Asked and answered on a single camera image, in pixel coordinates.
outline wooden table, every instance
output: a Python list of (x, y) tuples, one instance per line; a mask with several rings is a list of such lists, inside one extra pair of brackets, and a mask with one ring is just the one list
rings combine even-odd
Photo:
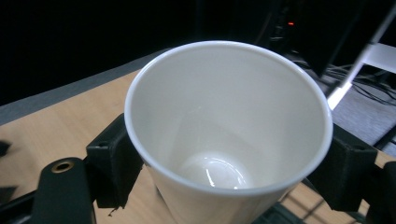
[[(12, 143), (8, 154), (0, 158), (0, 186), (18, 186), (14, 194), (17, 198), (36, 189), (40, 172), (49, 163), (65, 157), (85, 158), (85, 146), (123, 112), (126, 92), (136, 74), (132, 72), (0, 126), (0, 139)], [(394, 160), (383, 153), (379, 158), (379, 163)], [(299, 217), (309, 209), (308, 203), (318, 200), (318, 196), (310, 196), (308, 191), (300, 185), (291, 194), (297, 206), (285, 202)], [(125, 209), (114, 212), (112, 217), (108, 216), (110, 212), (111, 209), (95, 207), (97, 222), (175, 223), (146, 169), (138, 177)], [(331, 217), (331, 211), (318, 216), (329, 217), (325, 223), (351, 220)], [(323, 222), (312, 219), (307, 223)]]

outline dark background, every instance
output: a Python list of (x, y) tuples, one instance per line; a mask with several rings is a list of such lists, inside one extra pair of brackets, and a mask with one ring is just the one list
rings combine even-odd
[(328, 63), (353, 63), (391, 2), (2, 0), (0, 105), (157, 50), (209, 39), (281, 54), (298, 49), (320, 76)]

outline screw hole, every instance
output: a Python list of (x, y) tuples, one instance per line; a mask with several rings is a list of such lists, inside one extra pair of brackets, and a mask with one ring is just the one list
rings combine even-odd
[(55, 174), (59, 174), (70, 170), (71, 168), (73, 168), (73, 166), (74, 163), (72, 161), (61, 161), (52, 166), (51, 171)]

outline white paper cup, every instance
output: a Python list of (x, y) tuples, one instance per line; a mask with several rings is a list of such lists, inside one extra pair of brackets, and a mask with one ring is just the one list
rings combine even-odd
[(134, 146), (178, 223), (250, 223), (332, 139), (312, 78), (266, 49), (198, 42), (147, 64), (125, 102)]

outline cup rim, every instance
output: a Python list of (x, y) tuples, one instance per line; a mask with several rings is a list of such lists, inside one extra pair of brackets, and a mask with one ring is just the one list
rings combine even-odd
[[(161, 165), (153, 157), (150, 156), (150, 154), (145, 150), (145, 148), (137, 138), (136, 132), (134, 130), (134, 123), (132, 121), (132, 101), (136, 87), (140, 83), (143, 76), (147, 73), (147, 71), (156, 63), (160, 63), (163, 60), (166, 60), (167, 58), (172, 57), (175, 54), (179, 54), (180, 52), (190, 49), (197, 49), (201, 47), (211, 47), (211, 46), (212, 47), (228, 46), (231, 48), (239, 48), (244, 50), (255, 51), (256, 53), (260, 53), (261, 55), (265, 55), (267, 57), (269, 56), (273, 60), (276, 60), (278, 63), (282, 63), (291, 70), (294, 70), (296, 74), (298, 74), (301, 77), (301, 79), (305, 81), (306, 84), (308, 84), (308, 86), (311, 88), (311, 91), (313, 91), (316, 94), (316, 97), (318, 98), (319, 106), (321, 107), (321, 110), (323, 112), (323, 117), (325, 118), (323, 140), (313, 160), (309, 162), (300, 172), (298, 172), (293, 177), (288, 178), (287, 180), (284, 181), (276, 182), (271, 185), (252, 188), (252, 189), (214, 188), (204, 184), (195, 183), (165, 168), (163, 165)], [(310, 77), (302, 68), (297, 66), (295, 63), (291, 62), (290, 60), (284, 58), (281, 55), (272, 52), (271, 50), (263, 49), (246, 43), (234, 42), (234, 41), (211, 40), (211, 41), (194, 42), (180, 47), (176, 47), (174, 49), (170, 49), (162, 53), (161, 55), (157, 56), (156, 58), (154, 58), (139, 71), (139, 73), (134, 78), (126, 94), (124, 119), (125, 119), (127, 132), (134, 144), (134, 147), (139, 152), (143, 161), (145, 161), (145, 164), (149, 164), (151, 168), (155, 169), (157, 172), (161, 173), (162, 175), (167, 176), (173, 181), (176, 181), (180, 185), (186, 186), (190, 189), (195, 189), (198, 191), (203, 191), (206, 193), (223, 195), (223, 196), (243, 197), (243, 196), (263, 195), (294, 186), (298, 182), (302, 181), (305, 177), (307, 177), (310, 173), (312, 173), (320, 165), (320, 163), (323, 161), (324, 157), (326, 156), (330, 147), (330, 143), (332, 141), (332, 113), (329, 108), (329, 105), (327, 104), (327, 99), (325, 98), (322, 90), (319, 88), (318, 84), (313, 80), (313, 78)]]

